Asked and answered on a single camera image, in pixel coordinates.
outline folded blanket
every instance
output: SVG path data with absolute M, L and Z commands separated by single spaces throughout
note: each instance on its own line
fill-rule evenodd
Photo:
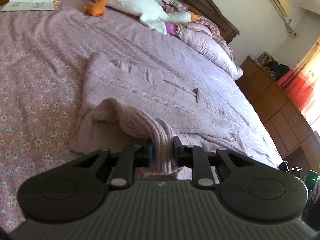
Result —
M 143 175 L 172 174 L 178 170 L 172 154 L 174 135 L 183 144 L 208 150 L 212 143 L 233 148 L 237 133 L 234 120 L 215 112 L 199 90 L 190 91 L 160 70 L 93 54 L 70 147 L 85 154 L 103 147 L 121 151 L 129 143 L 151 138 L 155 164 L 143 169 Z

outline open book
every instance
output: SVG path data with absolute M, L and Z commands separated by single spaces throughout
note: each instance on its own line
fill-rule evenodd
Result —
M 58 0 L 9 0 L 1 11 L 56 11 L 60 8 Z

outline white wall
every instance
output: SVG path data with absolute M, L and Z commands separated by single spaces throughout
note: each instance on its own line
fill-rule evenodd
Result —
M 248 55 L 257 58 L 271 52 L 287 38 L 285 25 L 269 0 L 212 0 L 222 14 L 240 31 L 230 46 L 240 65 Z M 300 21 L 305 10 L 300 0 L 287 0 L 292 7 L 292 26 Z
M 294 28 L 297 38 L 289 36 L 280 47 L 271 52 L 281 64 L 294 67 L 302 61 L 320 37 L 320 15 L 307 11 Z

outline curtain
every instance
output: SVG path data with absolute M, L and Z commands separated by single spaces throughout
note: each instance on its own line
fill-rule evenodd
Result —
M 287 72 L 277 84 L 311 128 L 320 131 L 320 44 L 317 43 L 301 64 Z

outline metal rivet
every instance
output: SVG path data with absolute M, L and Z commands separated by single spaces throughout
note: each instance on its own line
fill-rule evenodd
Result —
M 209 187 L 214 184 L 214 181 L 212 179 L 202 178 L 198 180 L 198 184 L 204 187 Z
M 122 186 L 124 186 L 125 184 L 127 184 L 127 181 L 126 181 L 125 179 L 122 179 L 122 178 L 115 178 L 115 179 L 113 179 L 112 181 L 110 181 L 110 183 L 111 183 L 113 186 L 122 187 Z

